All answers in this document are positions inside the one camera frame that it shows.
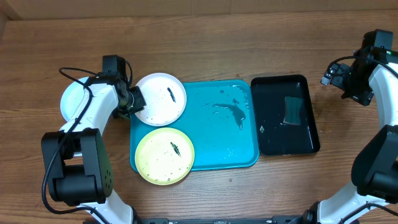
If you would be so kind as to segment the light blue plate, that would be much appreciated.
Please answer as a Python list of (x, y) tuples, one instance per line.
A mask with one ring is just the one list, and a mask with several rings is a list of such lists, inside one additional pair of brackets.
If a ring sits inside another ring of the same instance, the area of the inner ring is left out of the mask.
[(84, 96), (84, 88), (77, 82), (71, 83), (63, 92), (60, 111), (65, 121), (69, 121)]

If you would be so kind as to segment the dark green sponge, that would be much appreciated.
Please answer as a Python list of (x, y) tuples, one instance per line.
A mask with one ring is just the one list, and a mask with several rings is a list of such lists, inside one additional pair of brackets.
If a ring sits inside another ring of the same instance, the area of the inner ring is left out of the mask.
[(284, 102), (284, 124), (301, 125), (300, 110), (303, 105), (303, 99), (286, 96)]

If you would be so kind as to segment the white plate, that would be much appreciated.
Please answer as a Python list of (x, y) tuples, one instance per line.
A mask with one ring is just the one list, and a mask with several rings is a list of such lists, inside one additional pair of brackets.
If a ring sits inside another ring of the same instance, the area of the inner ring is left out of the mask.
[(176, 121), (187, 104), (187, 94), (181, 81), (168, 73), (152, 73), (137, 83), (146, 105), (136, 113), (143, 123), (166, 126)]

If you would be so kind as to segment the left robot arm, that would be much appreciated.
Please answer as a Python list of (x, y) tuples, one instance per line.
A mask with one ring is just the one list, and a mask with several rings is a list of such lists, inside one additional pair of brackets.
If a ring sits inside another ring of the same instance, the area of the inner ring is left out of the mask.
[(45, 133), (42, 202), (57, 215), (86, 211), (98, 223), (141, 223), (113, 189), (113, 170), (102, 138), (119, 104), (114, 85), (82, 83), (76, 113), (57, 132)]

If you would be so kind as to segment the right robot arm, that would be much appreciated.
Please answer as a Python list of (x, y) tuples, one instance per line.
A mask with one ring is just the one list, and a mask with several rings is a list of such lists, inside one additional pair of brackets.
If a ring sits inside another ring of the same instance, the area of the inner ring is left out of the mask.
[(292, 223), (353, 223), (376, 208), (397, 215), (387, 207), (397, 203), (397, 63), (378, 65), (368, 82), (376, 96), (379, 132), (354, 160), (351, 181)]

